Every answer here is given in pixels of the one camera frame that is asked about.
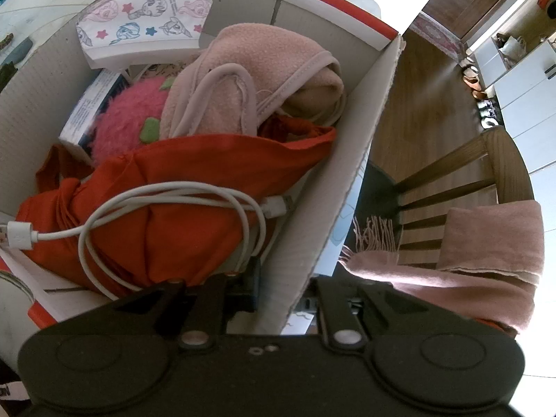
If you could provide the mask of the red cloth bag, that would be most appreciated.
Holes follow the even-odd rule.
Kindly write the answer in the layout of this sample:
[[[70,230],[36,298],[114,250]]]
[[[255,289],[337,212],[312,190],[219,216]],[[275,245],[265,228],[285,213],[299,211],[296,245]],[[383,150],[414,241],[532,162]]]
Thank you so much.
[[[274,115],[256,137],[195,134],[157,141],[106,159],[84,182],[70,177],[27,199],[17,219],[40,232],[69,230],[119,193],[173,181],[209,183],[262,201],[295,186],[330,154],[335,137],[332,127]],[[257,224],[254,212],[157,203],[94,229],[93,253],[80,255],[70,237],[41,241],[27,256],[73,283],[121,297],[170,279],[202,283],[240,246],[244,229]]]

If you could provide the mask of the pink fuzzy strawberry hat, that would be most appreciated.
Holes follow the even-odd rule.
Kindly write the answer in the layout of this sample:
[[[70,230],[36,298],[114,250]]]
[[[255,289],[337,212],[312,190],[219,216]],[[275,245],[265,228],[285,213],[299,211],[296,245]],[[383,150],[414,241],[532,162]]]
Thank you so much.
[[[159,141],[161,116],[172,83],[172,77],[145,78],[109,101],[94,125],[91,142],[94,166]]]

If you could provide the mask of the pink fleece garment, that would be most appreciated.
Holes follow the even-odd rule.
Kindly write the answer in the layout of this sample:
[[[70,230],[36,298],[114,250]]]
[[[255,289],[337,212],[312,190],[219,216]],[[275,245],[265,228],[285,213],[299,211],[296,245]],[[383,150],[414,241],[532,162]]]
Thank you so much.
[[[338,60],[316,41],[273,25],[230,25],[173,80],[159,136],[254,136],[273,114],[331,126],[346,100]]]

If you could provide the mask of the red and white cardboard box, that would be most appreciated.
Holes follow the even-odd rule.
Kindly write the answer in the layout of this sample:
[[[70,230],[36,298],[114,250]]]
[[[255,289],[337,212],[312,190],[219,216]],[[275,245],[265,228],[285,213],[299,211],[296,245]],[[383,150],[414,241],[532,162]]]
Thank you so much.
[[[261,260],[278,334],[346,212],[403,40],[347,0],[98,0],[1,93],[1,339]]]

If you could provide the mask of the cartoon printed face mask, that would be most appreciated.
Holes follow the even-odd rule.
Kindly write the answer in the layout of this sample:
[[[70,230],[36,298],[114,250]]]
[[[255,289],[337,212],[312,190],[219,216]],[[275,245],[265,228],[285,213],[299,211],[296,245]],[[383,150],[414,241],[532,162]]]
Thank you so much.
[[[200,50],[212,0],[102,0],[76,23],[93,70],[174,63]]]

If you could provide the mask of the wooden chair beside table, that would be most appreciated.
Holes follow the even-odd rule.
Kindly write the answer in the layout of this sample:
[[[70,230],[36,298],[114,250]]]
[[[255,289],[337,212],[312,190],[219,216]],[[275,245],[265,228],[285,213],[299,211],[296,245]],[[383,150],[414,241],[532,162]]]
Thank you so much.
[[[429,192],[410,202],[405,199],[406,195],[430,186],[475,162],[485,164],[486,173],[481,179],[436,193]],[[442,228],[447,215],[433,215],[409,222],[401,221],[401,215],[454,202],[490,189],[497,193],[499,203],[529,201],[534,198],[532,183],[523,158],[515,142],[501,126],[483,131],[464,145],[397,183],[379,167],[369,164],[352,226],[362,228],[372,218],[382,219],[392,227],[395,245],[401,251],[438,252],[442,242],[440,238],[405,243],[401,242],[401,238],[408,231]]]

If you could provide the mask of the pink fringed scarf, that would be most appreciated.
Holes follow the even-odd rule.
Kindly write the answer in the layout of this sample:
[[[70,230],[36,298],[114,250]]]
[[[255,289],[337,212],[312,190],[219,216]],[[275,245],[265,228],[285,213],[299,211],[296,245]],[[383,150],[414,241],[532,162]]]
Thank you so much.
[[[339,258],[348,273],[391,283],[405,294],[506,332],[528,327],[545,259],[542,211],[534,199],[451,208],[432,268],[400,264],[389,220],[373,216],[353,232],[355,246],[343,247]]]

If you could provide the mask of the shoes on floor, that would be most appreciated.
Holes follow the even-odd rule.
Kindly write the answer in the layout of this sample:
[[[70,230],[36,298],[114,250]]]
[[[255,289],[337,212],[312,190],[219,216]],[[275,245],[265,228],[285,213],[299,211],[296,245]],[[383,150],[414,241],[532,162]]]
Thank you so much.
[[[479,69],[473,64],[465,64],[462,68],[462,79],[469,87],[479,112],[479,122],[483,130],[503,126],[502,111],[498,98],[488,93],[482,86]]]

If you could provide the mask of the red patterned doormat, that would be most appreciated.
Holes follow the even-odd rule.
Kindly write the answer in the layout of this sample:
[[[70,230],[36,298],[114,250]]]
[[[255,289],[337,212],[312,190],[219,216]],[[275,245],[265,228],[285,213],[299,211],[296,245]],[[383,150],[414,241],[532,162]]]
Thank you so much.
[[[462,41],[437,20],[420,12],[409,28],[456,62],[465,58]]]

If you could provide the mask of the white wall cabinet unit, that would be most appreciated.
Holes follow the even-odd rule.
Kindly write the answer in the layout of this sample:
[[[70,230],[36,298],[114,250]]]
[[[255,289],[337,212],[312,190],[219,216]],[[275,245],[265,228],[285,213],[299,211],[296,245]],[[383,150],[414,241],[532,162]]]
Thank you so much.
[[[555,164],[555,0],[524,0],[475,50],[483,129],[505,128],[528,172]]]

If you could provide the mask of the black drawstring pouch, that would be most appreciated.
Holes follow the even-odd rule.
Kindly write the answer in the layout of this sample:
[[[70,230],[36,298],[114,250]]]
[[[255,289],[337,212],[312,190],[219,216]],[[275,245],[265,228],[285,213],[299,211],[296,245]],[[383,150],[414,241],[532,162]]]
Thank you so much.
[[[17,72],[18,69],[12,62],[2,65],[0,68],[0,92],[5,89],[9,81],[12,80],[12,77],[14,77]]]

